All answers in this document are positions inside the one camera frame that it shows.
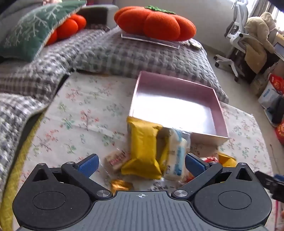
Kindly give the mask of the yellow snack packet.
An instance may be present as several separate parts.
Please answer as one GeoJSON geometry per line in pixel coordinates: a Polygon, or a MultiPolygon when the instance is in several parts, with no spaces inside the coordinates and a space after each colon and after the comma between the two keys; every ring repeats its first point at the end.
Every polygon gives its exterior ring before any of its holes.
{"type": "Polygon", "coordinates": [[[162,172],[156,159],[157,134],[162,125],[129,116],[130,159],[121,168],[123,175],[145,179],[161,179],[162,172]]]}
{"type": "Polygon", "coordinates": [[[237,165],[235,158],[223,153],[218,153],[218,161],[223,167],[236,167],[237,165]]]}

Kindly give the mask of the white office chair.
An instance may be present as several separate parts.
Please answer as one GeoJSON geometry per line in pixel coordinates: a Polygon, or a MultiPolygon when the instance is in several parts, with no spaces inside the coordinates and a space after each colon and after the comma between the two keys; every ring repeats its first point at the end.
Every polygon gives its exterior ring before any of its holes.
{"type": "MultiPolygon", "coordinates": [[[[230,44],[233,46],[233,53],[237,55],[238,53],[245,54],[246,46],[243,43],[243,39],[249,37],[245,29],[245,24],[248,19],[248,1],[234,1],[232,5],[233,9],[233,20],[227,27],[225,31],[225,38],[229,40],[230,44]]],[[[220,65],[228,65],[234,73],[234,80],[238,82],[240,76],[244,76],[244,73],[239,68],[237,61],[231,58],[223,57],[216,54],[214,57],[215,67],[219,68],[220,65]]]]}

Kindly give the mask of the brown nougat candy packet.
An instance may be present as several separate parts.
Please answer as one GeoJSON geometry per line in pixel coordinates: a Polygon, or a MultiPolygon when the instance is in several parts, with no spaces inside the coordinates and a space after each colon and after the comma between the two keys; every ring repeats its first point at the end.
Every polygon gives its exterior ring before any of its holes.
{"type": "Polygon", "coordinates": [[[122,151],[115,150],[104,158],[104,167],[107,171],[115,173],[121,170],[122,166],[128,162],[130,154],[122,151]]]}

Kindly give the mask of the large orange pumpkin cushion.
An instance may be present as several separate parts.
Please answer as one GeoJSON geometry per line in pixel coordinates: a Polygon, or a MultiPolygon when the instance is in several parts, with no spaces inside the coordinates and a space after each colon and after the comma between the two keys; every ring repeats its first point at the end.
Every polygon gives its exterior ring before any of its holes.
{"type": "Polygon", "coordinates": [[[186,41],[196,34],[189,19],[154,6],[121,8],[114,21],[126,33],[164,41],[186,41]]]}

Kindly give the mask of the red white candy packet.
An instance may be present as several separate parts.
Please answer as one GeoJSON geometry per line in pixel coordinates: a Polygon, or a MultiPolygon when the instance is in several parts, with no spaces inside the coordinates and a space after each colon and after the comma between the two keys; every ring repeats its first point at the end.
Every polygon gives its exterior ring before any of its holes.
{"type": "Polygon", "coordinates": [[[215,156],[202,157],[201,159],[209,164],[215,164],[219,162],[215,156]]]}

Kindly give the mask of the black bag on floor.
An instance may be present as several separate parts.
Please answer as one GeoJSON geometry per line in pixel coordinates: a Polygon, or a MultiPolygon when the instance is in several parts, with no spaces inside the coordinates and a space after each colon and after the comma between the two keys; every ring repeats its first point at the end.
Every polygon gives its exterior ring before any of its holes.
{"type": "Polygon", "coordinates": [[[283,113],[284,113],[283,105],[284,105],[283,97],[278,98],[278,100],[276,101],[276,106],[272,114],[272,123],[280,124],[282,122],[283,113]]]}

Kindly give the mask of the clear acrylic board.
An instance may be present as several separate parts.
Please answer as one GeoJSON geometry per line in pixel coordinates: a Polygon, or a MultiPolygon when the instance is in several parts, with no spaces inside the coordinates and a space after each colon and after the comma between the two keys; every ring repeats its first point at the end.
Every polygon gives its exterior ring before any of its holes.
{"type": "Polygon", "coordinates": [[[133,34],[125,33],[125,32],[121,33],[121,38],[148,42],[148,43],[151,43],[151,44],[161,45],[161,46],[170,47],[170,48],[174,48],[174,49],[179,49],[179,47],[180,47],[180,44],[177,43],[177,42],[153,39],[153,38],[140,36],[140,35],[133,35],[133,34]]]}

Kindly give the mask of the small orange pumpkin cushion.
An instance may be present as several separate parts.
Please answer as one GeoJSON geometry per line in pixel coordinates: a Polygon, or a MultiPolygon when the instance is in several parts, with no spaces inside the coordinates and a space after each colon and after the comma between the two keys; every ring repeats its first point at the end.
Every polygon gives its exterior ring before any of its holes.
{"type": "Polygon", "coordinates": [[[49,40],[46,43],[46,46],[54,44],[59,40],[67,39],[77,32],[81,31],[86,27],[86,19],[78,14],[71,15],[64,23],[57,27],[55,31],[51,34],[49,40]]]}

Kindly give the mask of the white blue snack packet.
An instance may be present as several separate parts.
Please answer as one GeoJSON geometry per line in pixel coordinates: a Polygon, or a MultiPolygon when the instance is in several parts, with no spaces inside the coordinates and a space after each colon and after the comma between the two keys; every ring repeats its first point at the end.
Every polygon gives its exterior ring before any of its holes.
{"type": "Polygon", "coordinates": [[[183,177],[185,156],[191,147],[191,134],[176,129],[169,129],[168,159],[164,178],[179,181],[183,177]]]}

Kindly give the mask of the white blue shopping bag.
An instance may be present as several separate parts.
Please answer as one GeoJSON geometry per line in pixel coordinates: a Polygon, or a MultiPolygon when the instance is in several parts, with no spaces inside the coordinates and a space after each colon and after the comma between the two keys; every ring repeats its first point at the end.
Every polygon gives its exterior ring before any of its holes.
{"type": "Polygon", "coordinates": [[[276,100],[278,100],[279,97],[280,94],[276,91],[275,87],[272,83],[268,82],[266,88],[258,98],[258,102],[264,109],[274,108],[276,100]]]}

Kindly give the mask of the gold foil candy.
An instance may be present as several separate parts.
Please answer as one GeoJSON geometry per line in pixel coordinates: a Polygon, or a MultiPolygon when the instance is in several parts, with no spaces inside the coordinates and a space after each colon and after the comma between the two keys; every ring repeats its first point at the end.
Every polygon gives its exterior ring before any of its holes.
{"type": "Polygon", "coordinates": [[[121,179],[114,179],[111,181],[111,192],[115,194],[117,191],[130,191],[133,189],[133,184],[123,181],[121,179]]]}

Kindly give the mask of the red gift bag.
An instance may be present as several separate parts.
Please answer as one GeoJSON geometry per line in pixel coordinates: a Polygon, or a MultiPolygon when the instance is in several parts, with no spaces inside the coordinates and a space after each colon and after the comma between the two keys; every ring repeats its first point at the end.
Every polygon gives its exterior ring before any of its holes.
{"type": "Polygon", "coordinates": [[[279,77],[275,74],[270,74],[269,81],[280,95],[284,94],[284,80],[282,77],[279,77]]]}

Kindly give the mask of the grey checked quilt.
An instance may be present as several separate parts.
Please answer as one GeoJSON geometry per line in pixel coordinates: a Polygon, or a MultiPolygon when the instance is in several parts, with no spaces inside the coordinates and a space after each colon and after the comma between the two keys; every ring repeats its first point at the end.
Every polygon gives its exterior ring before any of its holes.
{"type": "Polygon", "coordinates": [[[48,110],[55,96],[74,73],[124,77],[137,80],[141,71],[196,82],[215,90],[224,103],[221,88],[205,49],[187,42],[179,49],[121,38],[121,30],[85,29],[71,38],[43,49],[32,62],[1,64],[1,191],[5,190],[16,150],[28,120],[48,110]]]}

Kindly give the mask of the small packet on quilt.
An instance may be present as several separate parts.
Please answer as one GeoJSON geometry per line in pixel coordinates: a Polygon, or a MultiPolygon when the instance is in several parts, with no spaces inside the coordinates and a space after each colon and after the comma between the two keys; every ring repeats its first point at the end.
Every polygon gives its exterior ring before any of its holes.
{"type": "Polygon", "coordinates": [[[200,50],[202,48],[202,45],[194,39],[188,40],[188,43],[189,43],[191,48],[194,48],[196,50],[200,50]]]}

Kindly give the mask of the pink cardboard box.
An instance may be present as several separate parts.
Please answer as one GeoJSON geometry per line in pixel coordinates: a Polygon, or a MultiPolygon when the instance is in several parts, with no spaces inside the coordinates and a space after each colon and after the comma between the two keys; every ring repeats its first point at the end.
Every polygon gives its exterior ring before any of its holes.
{"type": "Polygon", "coordinates": [[[129,115],[188,132],[193,143],[220,146],[229,138],[215,90],[176,77],[140,72],[129,115]]]}

